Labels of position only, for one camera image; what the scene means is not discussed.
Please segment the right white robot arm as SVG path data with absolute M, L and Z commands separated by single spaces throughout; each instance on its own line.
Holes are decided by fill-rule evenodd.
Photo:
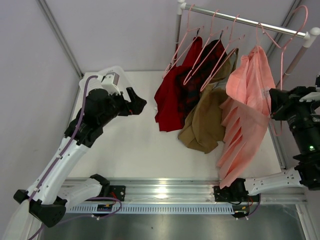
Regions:
M 299 154 L 298 165 L 280 173 L 259 178 L 237 178 L 230 185 L 236 197 L 256 196 L 269 190 L 287 187 L 320 188 L 320 106 L 319 86 L 298 86 L 292 90 L 269 90 L 271 119 L 286 121 Z

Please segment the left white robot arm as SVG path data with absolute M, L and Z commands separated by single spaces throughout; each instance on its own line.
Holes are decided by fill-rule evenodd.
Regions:
M 62 193 L 61 187 L 71 170 L 103 134 L 103 128 L 114 118 L 142 113 L 147 101 L 132 87 L 122 93 L 109 93 L 103 88 L 89 91 L 82 99 L 76 118 L 69 124 L 57 150 L 40 177 L 28 189 L 19 189 L 13 198 L 22 203 L 29 200 L 29 213 L 51 228 L 58 224 L 66 211 L 89 199 L 110 194 L 110 181 L 99 174 L 91 175 L 81 186 Z

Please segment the pink pleated skirt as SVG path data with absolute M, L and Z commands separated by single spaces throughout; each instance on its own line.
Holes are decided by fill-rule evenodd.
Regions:
M 270 120 L 269 90 L 273 88 L 266 53 L 256 45 L 241 57 L 239 67 L 230 74 L 225 86 L 228 98 L 219 106 L 225 127 L 222 156 L 216 164 L 220 188 L 229 187 L 258 152 Z

